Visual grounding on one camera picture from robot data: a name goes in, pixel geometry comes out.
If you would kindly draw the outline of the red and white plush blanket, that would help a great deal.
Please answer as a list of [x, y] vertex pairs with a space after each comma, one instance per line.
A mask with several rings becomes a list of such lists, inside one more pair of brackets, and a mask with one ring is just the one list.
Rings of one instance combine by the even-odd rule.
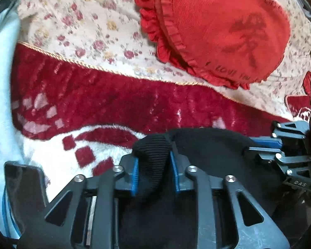
[[99, 175], [147, 134], [221, 128], [258, 137], [274, 116], [203, 85], [179, 85], [99, 71], [18, 44], [12, 116], [22, 151], [45, 173], [49, 200], [75, 175]]

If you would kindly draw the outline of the black smartphone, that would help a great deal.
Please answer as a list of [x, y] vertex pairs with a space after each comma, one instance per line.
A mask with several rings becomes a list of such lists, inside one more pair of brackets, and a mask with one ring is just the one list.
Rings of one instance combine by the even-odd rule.
[[48, 205], [45, 175], [41, 168], [15, 161], [4, 164], [9, 216], [21, 235], [34, 217]]

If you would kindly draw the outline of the light blue fleece garment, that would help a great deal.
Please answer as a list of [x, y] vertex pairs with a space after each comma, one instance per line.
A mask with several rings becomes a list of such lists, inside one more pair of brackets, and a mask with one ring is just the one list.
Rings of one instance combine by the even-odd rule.
[[19, 234], [9, 216], [4, 164], [23, 161], [16, 141], [10, 99], [10, 75], [19, 29], [16, 9], [5, 9], [0, 13], [0, 231], [9, 238], [19, 238]]

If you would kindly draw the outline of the black knit pants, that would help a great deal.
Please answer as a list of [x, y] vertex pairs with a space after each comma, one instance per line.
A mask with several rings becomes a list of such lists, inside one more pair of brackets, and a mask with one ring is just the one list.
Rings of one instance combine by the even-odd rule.
[[120, 248], [289, 248], [272, 219], [278, 178], [223, 129], [178, 129], [137, 141], [120, 165]]

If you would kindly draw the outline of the floral beige quilt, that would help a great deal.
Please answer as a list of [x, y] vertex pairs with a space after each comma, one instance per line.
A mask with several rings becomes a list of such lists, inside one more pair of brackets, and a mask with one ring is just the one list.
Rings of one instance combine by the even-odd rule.
[[[291, 35], [280, 66], [249, 90], [217, 87], [236, 102], [298, 119], [290, 96], [304, 96], [311, 73], [311, 23], [296, 0], [278, 0], [290, 18]], [[20, 0], [20, 40], [94, 69], [176, 84], [206, 85], [172, 65], [161, 63], [155, 45], [142, 34], [133, 0]]]

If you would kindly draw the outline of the red heart-shaped frilled pillow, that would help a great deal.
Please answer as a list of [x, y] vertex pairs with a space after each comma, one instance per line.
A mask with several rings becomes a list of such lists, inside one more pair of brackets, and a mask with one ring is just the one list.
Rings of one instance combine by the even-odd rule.
[[215, 86], [248, 90], [280, 65], [290, 24], [277, 0], [135, 0], [140, 26], [171, 63]]

